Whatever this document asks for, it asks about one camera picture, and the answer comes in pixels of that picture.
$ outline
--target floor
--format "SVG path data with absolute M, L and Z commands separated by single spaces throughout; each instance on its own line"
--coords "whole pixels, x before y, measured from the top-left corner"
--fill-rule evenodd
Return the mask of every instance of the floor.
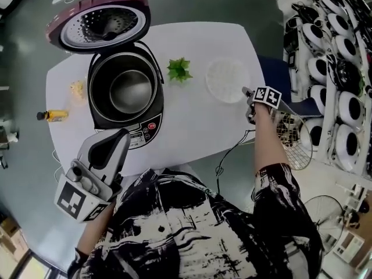
M 53 205 L 58 164 L 47 123 L 36 120 L 45 110 L 47 71 L 69 54 L 45 40 L 46 24 L 65 4 L 52 0 L 22 0 L 1 30 L 0 85 L 10 86 L 12 112 L 20 141 L 6 153 L 9 168 L 0 170 L 0 203 L 23 228 L 31 249 L 66 269 L 83 226 Z M 149 0 L 152 24 L 187 21 L 238 23 L 245 27 L 257 53 L 282 57 L 282 14 L 276 0 Z M 211 188 L 222 153 L 191 163 Z M 224 162 L 221 193 L 244 209 L 253 186 L 253 145 L 234 150 Z

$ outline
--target black and white shirt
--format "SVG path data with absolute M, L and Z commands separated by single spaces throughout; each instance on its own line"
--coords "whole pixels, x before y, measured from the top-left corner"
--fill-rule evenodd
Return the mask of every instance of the black and white shirt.
M 289 166 L 256 176 L 253 214 L 194 176 L 146 171 L 69 278 L 316 278 L 323 247 Z

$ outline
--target table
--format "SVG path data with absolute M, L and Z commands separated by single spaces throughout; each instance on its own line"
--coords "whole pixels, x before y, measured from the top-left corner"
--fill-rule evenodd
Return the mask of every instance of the table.
M 246 99 L 226 104 L 210 94 L 205 83 L 208 64 L 233 58 L 249 72 L 247 87 L 255 90 L 264 78 L 245 29 L 237 24 L 190 22 L 153 26 L 142 39 L 155 55 L 164 75 L 164 115 L 159 133 L 148 145 L 129 150 L 121 174 L 131 176 L 206 157 L 235 145 L 245 130 Z M 192 79 L 183 84 L 167 77 L 169 59 L 190 60 Z M 52 140 L 66 172 L 83 141 L 95 134 L 88 105 L 71 106 L 70 83 L 87 78 L 91 55 L 73 55 L 46 76 L 46 109 L 68 109 L 64 122 L 49 124 Z M 250 133 L 246 140 L 254 138 Z

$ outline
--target bottle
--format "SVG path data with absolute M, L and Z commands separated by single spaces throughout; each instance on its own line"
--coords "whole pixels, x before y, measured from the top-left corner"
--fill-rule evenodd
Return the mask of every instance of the bottle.
M 46 120 L 48 122 L 61 122 L 67 118 L 69 113 L 66 110 L 48 110 L 46 112 L 38 112 L 36 118 L 38 120 Z

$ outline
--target maroon lid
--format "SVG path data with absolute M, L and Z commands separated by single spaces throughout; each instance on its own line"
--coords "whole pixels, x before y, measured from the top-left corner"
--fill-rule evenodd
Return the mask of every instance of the maroon lid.
M 102 52 L 139 40 L 150 22 L 147 0 L 81 0 L 54 17 L 46 38 L 75 53 Z

